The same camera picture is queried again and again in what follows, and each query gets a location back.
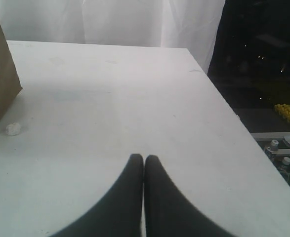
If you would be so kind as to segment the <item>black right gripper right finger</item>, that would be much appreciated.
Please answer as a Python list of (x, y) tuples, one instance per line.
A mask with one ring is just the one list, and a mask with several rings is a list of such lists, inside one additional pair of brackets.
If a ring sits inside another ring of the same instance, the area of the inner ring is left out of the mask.
[(144, 211), (148, 237), (232, 236), (181, 193), (154, 155), (145, 160)]

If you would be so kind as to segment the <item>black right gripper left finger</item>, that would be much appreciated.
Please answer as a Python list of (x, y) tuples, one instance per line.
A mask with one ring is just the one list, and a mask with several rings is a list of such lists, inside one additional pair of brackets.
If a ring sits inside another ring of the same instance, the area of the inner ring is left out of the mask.
[(139, 237), (144, 160), (132, 154), (108, 192), (87, 213), (54, 237)]

